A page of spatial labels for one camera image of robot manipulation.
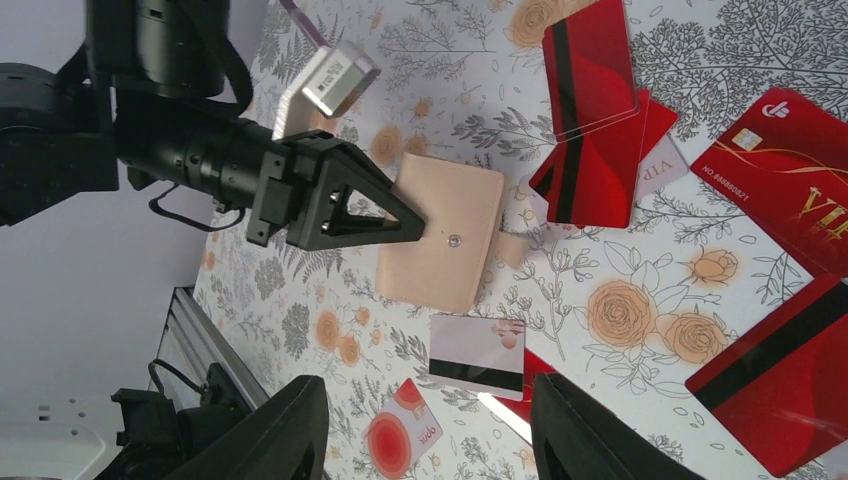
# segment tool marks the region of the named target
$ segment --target metal frame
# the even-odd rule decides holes
[[[188,288],[174,289],[163,339],[166,335],[176,341],[186,360],[188,371],[184,373],[190,378],[203,381],[209,365],[217,362],[236,384],[252,409],[255,410],[270,398],[206,312],[194,301]],[[161,353],[162,343],[159,345],[157,357]],[[330,480],[326,471],[323,478]]]

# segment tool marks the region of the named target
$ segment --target table surface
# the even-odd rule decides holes
[[[390,175],[404,149],[505,172],[506,227],[528,232],[531,251],[519,271],[491,264],[473,314],[527,321],[528,348],[701,475],[770,479],[683,382],[810,276],[693,174],[639,200],[628,230],[587,229],[558,242],[545,241],[517,188],[551,150],[537,45],[546,16],[569,3],[304,1],[326,37],[359,43],[384,70],[341,122],[322,125]],[[770,85],[848,116],[846,2],[624,3],[638,82],[679,112],[673,139],[690,164]],[[269,127],[314,51],[271,4],[246,114]],[[325,378],[330,475],[377,477],[362,434],[411,377],[445,434],[407,477],[537,478],[532,450],[474,393],[428,380],[431,312],[375,294],[378,247],[305,253],[280,235],[262,249],[245,242],[244,227],[210,235],[196,298],[269,391],[301,374]],[[651,313],[588,318],[590,302],[617,299]],[[813,462],[789,478],[826,477]]]

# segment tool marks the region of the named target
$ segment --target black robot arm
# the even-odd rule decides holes
[[[226,37],[229,0],[87,0],[86,15],[85,44],[57,74],[0,64],[0,225],[117,190],[117,157],[138,190],[171,181],[239,220],[251,209],[247,238],[261,246],[283,228],[305,250],[421,237],[424,221],[355,145],[322,131],[272,141],[238,118],[253,89]],[[209,100],[225,76],[234,104]],[[353,191],[396,220],[350,215]],[[154,212],[210,230],[160,199]]]

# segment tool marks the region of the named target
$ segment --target black magnetic stripe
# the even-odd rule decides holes
[[[521,392],[524,389],[523,373],[507,372],[506,370],[466,365],[435,358],[430,359],[430,374],[515,392]]]
[[[541,195],[543,197],[547,196],[548,192],[551,191],[551,186],[553,185],[553,181],[554,181],[554,166],[551,165],[551,167],[548,168],[548,171],[545,172],[545,175],[542,176],[542,179],[539,181],[539,184],[536,185],[536,188],[534,190],[536,190],[536,193],[538,193],[539,195]]]
[[[577,175],[580,173],[580,157],[583,155],[583,137],[568,140],[565,150],[565,165],[562,170],[562,188],[557,203],[557,223],[571,223],[574,199],[577,197]]]
[[[568,38],[568,22],[562,20],[551,26],[554,39],[554,58],[556,59],[557,83],[559,90],[559,108],[562,125],[566,132],[575,130],[577,125],[577,99],[574,91],[574,69],[571,65],[571,45]]]
[[[553,29],[557,79],[559,80],[560,115],[568,141],[562,187],[559,192],[555,216],[558,222],[569,223],[574,209],[574,197],[577,193],[577,173],[580,170],[583,140],[582,137],[574,138],[575,134],[579,134],[579,132],[575,132],[579,125],[577,124],[577,94],[574,90],[574,69],[571,64],[568,22],[563,20],[554,24],[551,28]]]
[[[827,327],[848,315],[848,285],[839,283],[742,355],[695,393],[712,410]]]

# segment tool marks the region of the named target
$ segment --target card chip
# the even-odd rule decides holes
[[[733,137],[733,143],[744,149],[746,152],[750,152],[757,148],[763,141],[763,137],[757,135],[756,133],[748,130],[747,128],[743,128]]]

